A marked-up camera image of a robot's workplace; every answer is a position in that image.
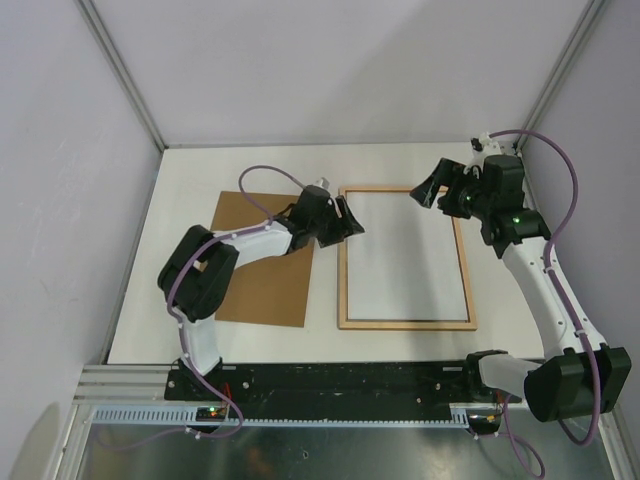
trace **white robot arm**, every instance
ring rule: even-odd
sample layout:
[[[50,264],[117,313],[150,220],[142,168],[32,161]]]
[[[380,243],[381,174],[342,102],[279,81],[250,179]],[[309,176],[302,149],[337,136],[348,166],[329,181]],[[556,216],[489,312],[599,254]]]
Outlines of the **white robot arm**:
[[[525,296],[546,360],[540,364],[498,350],[470,354],[471,388],[497,388],[525,398],[540,421],[588,415],[597,401],[595,364],[600,412],[611,411],[631,369],[629,355],[624,348],[609,348],[587,319],[548,244],[551,234],[542,216],[523,206],[522,160],[502,154],[486,134],[471,144],[474,158],[468,165],[441,159],[411,197],[430,208],[440,188],[447,187],[437,198],[438,208],[445,215],[482,222],[484,242],[504,261]],[[572,315],[578,318],[578,330]]]
[[[287,255],[318,240],[320,247],[342,242],[364,229],[342,196],[332,198],[318,182],[304,187],[298,201],[262,224],[229,232],[191,227],[158,277],[172,315],[180,318],[183,360],[200,375],[219,362],[213,315],[222,304],[235,269],[262,258]],[[193,266],[200,263],[200,269]]]

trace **wooden frame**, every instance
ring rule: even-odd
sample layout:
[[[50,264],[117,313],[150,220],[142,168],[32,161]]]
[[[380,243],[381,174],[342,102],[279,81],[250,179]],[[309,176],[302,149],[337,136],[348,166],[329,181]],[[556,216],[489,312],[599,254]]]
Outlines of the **wooden frame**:
[[[409,193],[411,188],[393,186],[354,186],[342,187],[340,195],[347,197],[349,192],[357,193]],[[468,320],[462,321],[431,321],[431,320],[406,320],[406,321],[382,321],[382,320],[357,320],[350,321],[349,312],[349,292],[348,292],[348,248],[347,241],[342,242],[338,249],[338,328],[353,330],[462,330],[474,331],[478,329],[476,314],[471,295],[471,281],[467,258],[464,251],[462,231],[457,218],[451,219],[453,224],[453,234],[456,241],[458,253],[458,263],[462,277],[462,286],[467,309]]]

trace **gray metal frame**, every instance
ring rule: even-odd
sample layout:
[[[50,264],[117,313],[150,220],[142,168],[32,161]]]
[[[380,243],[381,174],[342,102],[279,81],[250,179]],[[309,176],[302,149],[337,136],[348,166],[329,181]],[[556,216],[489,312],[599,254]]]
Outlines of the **gray metal frame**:
[[[113,74],[116,76],[116,79],[120,83],[124,94],[129,99],[133,110],[136,112],[136,115],[140,119],[142,126],[145,128],[151,141],[154,143],[158,151],[162,153],[166,148],[166,144],[162,139],[162,135],[160,134],[160,130],[153,120],[151,113],[149,112],[149,108],[144,102],[138,87],[136,86],[129,70],[127,69],[122,56],[118,52],[113,40],[111,39],[111,35],[109,35],[109,31],[105,26],[96,6],[93,3],[93,0],[74,0],[82,17],[85,22],[87,22],[87,26],[89,30],[93,34],[93,38],[95,38],[96,43],[104,53],[109,65],[111,66],[111,70]]]
[[[542,118],[549,110],[553,99],[564,84],[569,72],[584,50],[610,3],[611,0],[591,0],[583,10],[578,23],[573,32],[571,32],[569,40],[567,40],[538,98],[534,102],[533,108],[527,115],[527,119],[522,126],[523,130],[535,130],[540,125]],[[518,150],[524,148],[528,138],[527,135],[521,135],[517,138],[516,145]]]

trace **cable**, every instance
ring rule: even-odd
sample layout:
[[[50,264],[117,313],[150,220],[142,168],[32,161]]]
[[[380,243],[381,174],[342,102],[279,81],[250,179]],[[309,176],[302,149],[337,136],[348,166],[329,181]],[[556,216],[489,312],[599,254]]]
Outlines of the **cable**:
[[[488,433],[488,434],[479,434],[476,433],[471,427],[468,429],[468,432],[471,433],[473,435],[473,438],[475,438],[476,440],[480,439],[480,438],[508,438],[509,442],[511,443],[511,448],[513,448],[514,453],[516,454],[516,457],[518,459],[518,462],[520,462],[520,465],[522,465],[522,468],[524,468],[527,472],[527,474],[529,474],[529,476],[536,478],[538,480],[543,480],[545,478],[545,476],[547,475],[547,469],[544,466],[544,462],[542,461],[542,457],[540,456],[540,454],[536,451],[535,448],[533,448],[533,445],[531,445],[528,441],[526,441],[524,438],[522,438],[520,435],[516,435],[514,433],[511,432],[511,429],[509,427],[509,400],[511,399],[511,395],[508,395],[507,398],[504,401],[504,404],[502,406],[502,416],[504,418],[504,423],[505,426],[507,427],[507,432],[506,433]],[[531,452],[531,454],[535,457],[536,461],[538,462],[538,466],[540,467],[540,473],[536,474],[533,472],[533,470],[531,469],[531,467],[529,466],[529,463],[527,462],[527,459],[522,455],[522,453],[520,452],[520,450],[518,449],[518,445],[519,444],[523,449],[529,450]]]
[[[547,471],[538,452],[536,452],[535,448],[533,448],[533,446],[524,438],[511,433],[511,426],[509,425],[509,400],[511,400],[511,395],[507,395],[507,398],[504,399],[504,406],[502,407],[502,416],[504,418],[504,425],[505,427],[507,427],[507,433],[501,433],[499,436],[509,438],[509,442],[511,442],[511,448],[513,448],[513,452],[516,454],[516,457],[518,457],[520,465],[522,465],[522,467],[527,471],[529,475],[531,475],[533,478],[543,479],[547,474]],[[531,467],[529,467],[529,463],[522,456],[520,450],[518,450],[516,443],[519,443],[524,448],[527,448],[533,454],[533,456],[536,457],[538,465],[540,466],[539,475],[533,473],[533,470],[531,470]]]
[[[598,362],[596,361],[596,355],[593,352],[593,348],[591,347],[591,343],[587,338],[587,334],[584,333],[580,316],[578,315],[578,312],[576,312],[575,308],[571,304],[571,299],[569,298],[569,295],[567,295],[567,292],[562,286],[562,283],[560,282],[560,279],[556,275],[556,272],[553,270],[553,266],[551,262],[551,251],[553,247],[556,245],[558,238],[562,234],[563,230],[571,220],[571,217],[573,217],[573,213],[578,203],[578,175],[576,174],[576,170],[573,166],[573,163],[571,162],[571,159],[565,153],[565,151],[562,150],[562,148],[560,148],[560,146],[557,143],[555,143],[553,140],[551,140],[550,138],[546,137],[541,133],[535,132],[533,130],[515,129],[515,130],[503,130],[500,132],[495,132],[490,134],[489,137],[495,138],[503,135],[512,135],[512,134],[531,135],[532,137],[536,137],[542,140],[543,142],[545,142],[547,145],[553,148],[560,155],[560,157],[562,157],[562,159],[564,160],[564,163],[567,165],[567,168],[569,169],[569,174],[571,175],[571,184],[572,184],[572,190],[573,190],[571,194],[571,205],[569,206],[569,210],[567,211],[567,214],[562,219],[562,221],[560,222],[560,225],[558,225],[558,228],[555,230],[555,232],[553,232],[553,235],[551,235],[551,238],[549,239],[549,241],[545,246],[544,266],[547,271],[547,275],[549,275],[549,279],[551,280],[551,283],[556,289],[556,292],[558,293],[558,296],[560,297],[560,300],[564,305],[564,308],[567,310],[567,313],[569,314],[569,318],[571,318],[571,322],[573,323],[573,326],[576,332],[580,332],[578,337],[580,338],[580,343],[582,344],[582,348],[584,348],[585,352],[587,353],[587,358],[589,359],[589,366],[591,367],[591,373],[593,377],[593,412],[591,414],[591,422],[589,423],[589,430],[587,431],[587,435],[582,440],[578,439],[569,430],[569,427],[565,424],[563,420],[558,420],[558,423],[560,423],[562,430],[564,430],[564,432],[567,434],[567,436],[573,443],[586,447],[593,441],[598,431],[598,421],[600,420],[600,408],[601,408],[600,372],[598,369]]]
[[[130,445],[125,445],[122,447],[116,447],[113,445],[108,445],[106,443],[104,443],[101,439],[100,439],[100,431],[98,431],[96,433],[95,439],[96,439],[96,443],[98,445],[100,445],[102,448],[106,449],[106,450],[110,450],[112,452],[126,452],[127,450],[133,450],[134,448],[138,448],[138,447],[142,447],[148,443],[153,442],[154,440],[157,440],[158,438],[164,437],[166,435],[171,435],[174,433],[178,433],[178,432],[185,432],[185,428],[183,427],[176,427],[176,428],[169,428],[167,430],[162,430],[161,432],[156,433],[155,435],[151,435],[150,437],[147,437],[143,440],[140,440],[138,442],[134,442]]]
[[[247,173],[253,171],[253,170],[272,170],[274,172],[278,172],[282,175],[284,175],[285,177],[287,177],[289,180],[291,180],[293,183],[295,183],[296,185],[298,185],[300,188],[304,189],[304,184],[302,182],[300,182],[296,177],[294,177],[293,175],[291,175],[288,172],[285,172],[284,170],[282,170],[281,168],[278,167],[272,167],[271,165],[254,165],[253,167],[249,167],[247,168],[244,172],[242,172],[240,174],[240,176],[238,177],[238,188],[240,189],[240,193],[242,193],[242,195],[244,196],[244,198],[247,199],[247,201],[253,205],[254,207],[256,207],[258,210],[262,210],[264,212],[264,214],[267,216],[267,218],[269,219],[269,225],[271,225],[271,223],[273,222],[273,214],[267,209],[265,208],[263,205],[261,205],[259,202],[257,202],[256,200],[254,200],[251,195],[249,195],[245,189],[244,186],[242,185],[242,180],[244,180],[244,177]]]
[[[241,236],[241,235],[248,235],[250,233],[257,233],[264,230],[266,226],[268,225],[260,225],[258,227],[246,228],[244,230],[240,230],[239,232],[235,232],[235,235]],[[186,361],[187,367],[189,367],[193,375],[207,390],[209,390],[211,393],[213,393],[222,401],[229,404],[229,406],[233,408],[233,410],[238,415],[238,425],[233,427],[231,430],[222,432],[222,433],[201,434],[201,436],[204,436],[206,438],[224,438],[224,437],[233,435],[238,430],[240,430],[240,428],[242,428],[242,424],[244,423],[244,416],[242,415],[242,411],[235,404],[235,402],[231,400],[229,397],[227,397],[224,393],[219,391],[217,388],[215,388],[213,385],[211,385],[209,382],[207,382],[207,380],[205,380],[205,378],[200,374],[200,372],[198,372],[198,369],[195,367],[195,365],[191,361],[189,342],[187,341],[187,336],[184,332],[185,329],[183,328],[184,318],[173,309],[173,303],[175,301],[178,287],[180,287],[180,284],[184,280],[184,277],[187,275],[187,272],[189,271],[190,268],[192,268],[193,264],[198,260],[198,258],[200,258],[200,256],[202,256],[204,252],[206,252],[209,248],[211,248],[216,243],[224,240],[229,240],[230,238],[232,238],[232,235],[233,234],[228,233],[226,235],[221,235],[219,237],[213,237],[208,242],[205,242],[198,250],[196,250],[196,252],[191,256],[191,258],[187,260],[187,263],[185,263],[184,267],[182,267],[182,270],[180,270],[180,273],[178,273],[176,280],[173,282],[173,286],[169,290],[169,295],[167,296],[167,312],[169,313],[169,315],[171,315],[173,318],[175,318],[178,321],[178,328],[180,330],[180,346],[182,347],[182,353]]]

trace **cardboard sheet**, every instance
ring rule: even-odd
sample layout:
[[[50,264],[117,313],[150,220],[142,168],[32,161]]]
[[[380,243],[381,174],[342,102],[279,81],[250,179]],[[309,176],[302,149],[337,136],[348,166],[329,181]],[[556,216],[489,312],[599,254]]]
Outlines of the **cardboard sheet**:
[[[273,213],[298,199],[295,195],[251,193]],[[264,220],[264,213],[239,192],[220,193],[211,230],[234,230]],[[304,327],[313,243],[284,257],[265,258],[234,272],[216,320]]]

